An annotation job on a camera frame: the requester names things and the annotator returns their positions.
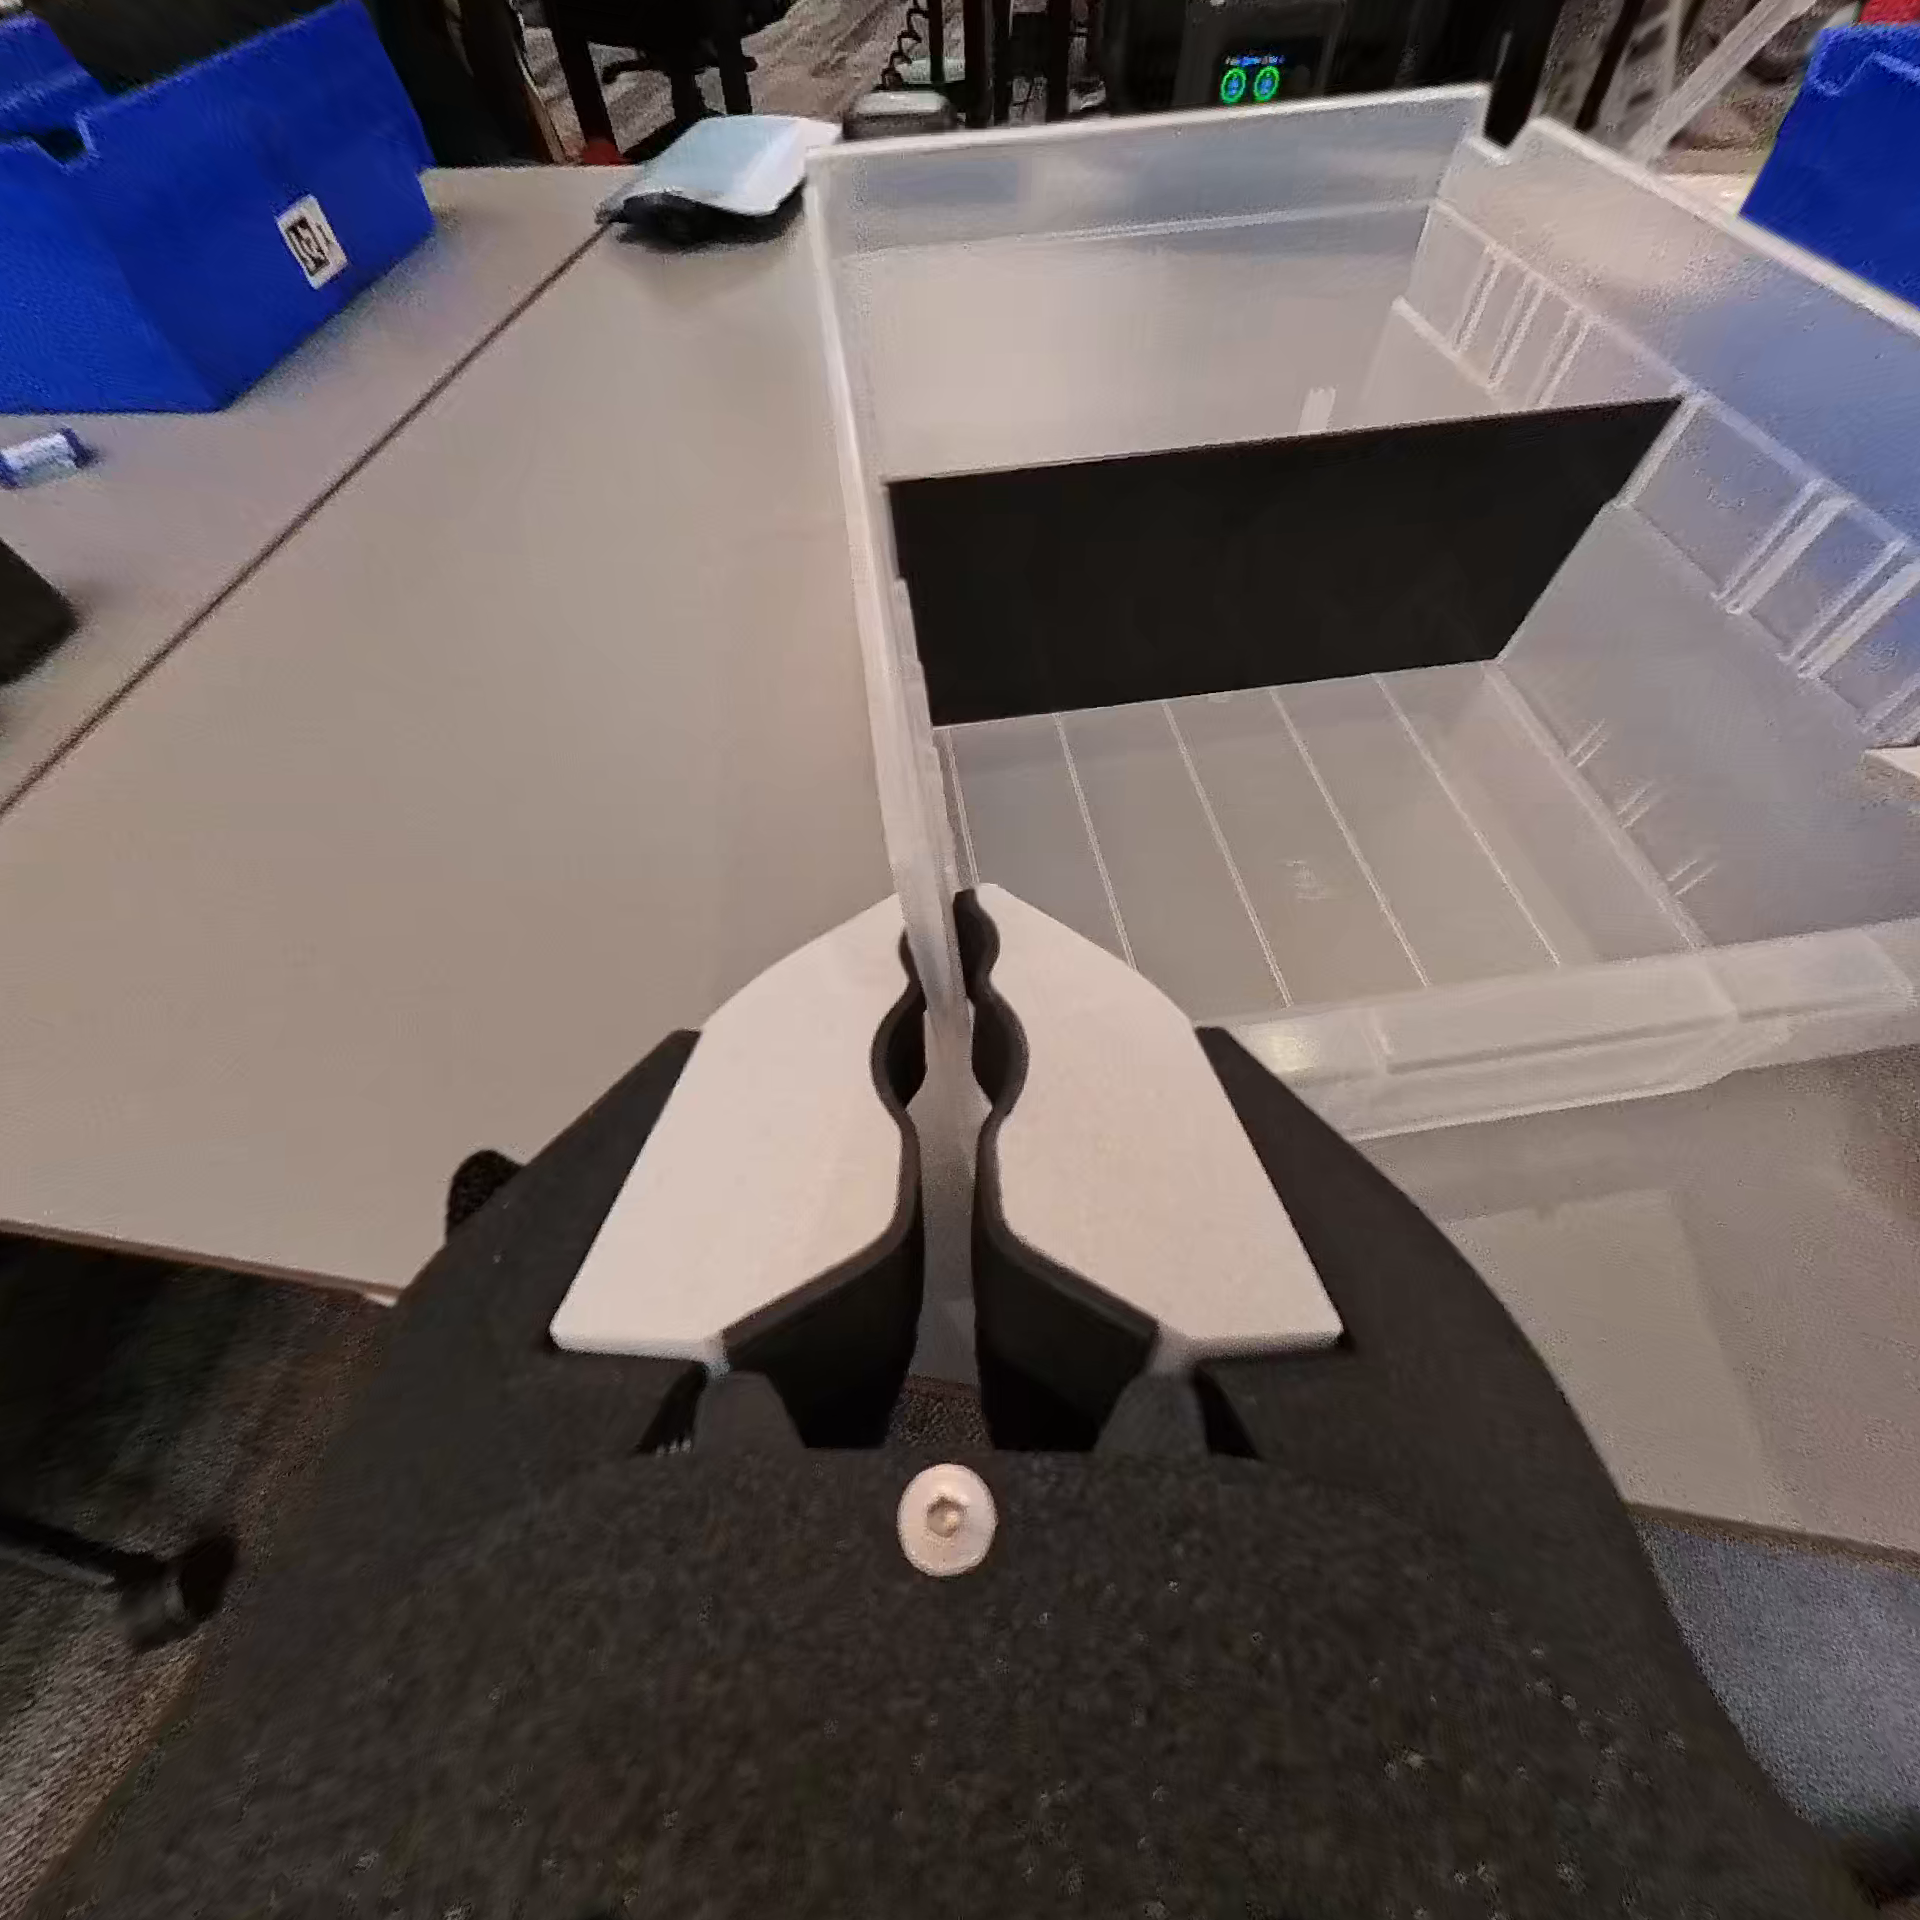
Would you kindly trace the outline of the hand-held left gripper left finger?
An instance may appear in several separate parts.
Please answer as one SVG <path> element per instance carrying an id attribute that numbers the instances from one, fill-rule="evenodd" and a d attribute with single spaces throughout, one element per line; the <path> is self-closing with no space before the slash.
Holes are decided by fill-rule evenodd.
<path id="1" fill-rule="evenodd" d="M 890 1435 L 925 1294 L 923 990 L 886 896 L 695 1035 L 550 1324 L 567 1355 L 756 1377 L 810 1448 Z"/>

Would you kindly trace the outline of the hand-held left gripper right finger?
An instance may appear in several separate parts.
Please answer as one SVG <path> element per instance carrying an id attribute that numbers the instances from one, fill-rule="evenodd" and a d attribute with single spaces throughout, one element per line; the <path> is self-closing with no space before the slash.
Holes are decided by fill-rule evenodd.
<path id="1" fill-rule="evenodd" d="M 985 883 L 952 904 L 985 1103 L 979 1403 L 1001 1448 L 1092 1448 L 1139 1381 L 1321 1355 L 1341 1321 L 1195 1024 Z"/>

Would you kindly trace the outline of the clear plastic bin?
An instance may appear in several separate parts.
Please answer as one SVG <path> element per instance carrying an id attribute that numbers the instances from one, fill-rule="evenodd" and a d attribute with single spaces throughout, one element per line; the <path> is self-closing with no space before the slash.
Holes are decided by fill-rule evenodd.
<path id="1" fill-rule="evenodd" d="M 883 845 L 1351 1140 L 1916 1043 L 1916 305 L 1483 91 L 846 142 L 806 214 Z M 940 729 L 890 484 L 1675 399 L 1485 662 Z"/>

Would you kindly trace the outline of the black bin divider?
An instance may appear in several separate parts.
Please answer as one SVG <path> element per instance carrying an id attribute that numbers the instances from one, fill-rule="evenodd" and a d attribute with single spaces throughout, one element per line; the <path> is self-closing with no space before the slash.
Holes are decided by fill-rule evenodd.
<path id="1" fill-rule="evenodd" d="M 1645 397 L 887 484 L 930 723 L 1495 660 L 1678 408 Z"/>

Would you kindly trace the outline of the pale blue packet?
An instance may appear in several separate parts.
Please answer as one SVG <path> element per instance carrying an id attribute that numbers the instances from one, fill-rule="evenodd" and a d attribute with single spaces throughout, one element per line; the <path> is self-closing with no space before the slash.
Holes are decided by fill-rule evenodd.
<path id="1" fill-rule="evenodd" d="M 837 123 L 799 115 L 708 116 L 593 208 L 593 224 L 662 251 L 757 238 L 799 202 L 807 165 Z"/>

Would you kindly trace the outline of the blue bin with white tag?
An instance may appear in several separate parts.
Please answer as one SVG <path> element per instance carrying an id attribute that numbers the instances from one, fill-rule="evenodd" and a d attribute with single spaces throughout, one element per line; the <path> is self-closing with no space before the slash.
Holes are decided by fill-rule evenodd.
<path id="1" fill-rule="evenodd" d="M 431 235 L 430 165 L 359 4 L 4 142 L 4 414 L 221 410 Z"/>

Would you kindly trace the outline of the black charger with green display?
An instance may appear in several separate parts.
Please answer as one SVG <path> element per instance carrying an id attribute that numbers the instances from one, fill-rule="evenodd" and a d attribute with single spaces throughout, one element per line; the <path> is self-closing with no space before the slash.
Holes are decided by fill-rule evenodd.
<path id="1" fill-rule="evenodd" d="M 1337 31 L 1320 23 L 1231 27 L 1186 37 L 1171 87 L 1182 111 L 1266 109 L 1318 99 L 1331 75 Z"/>

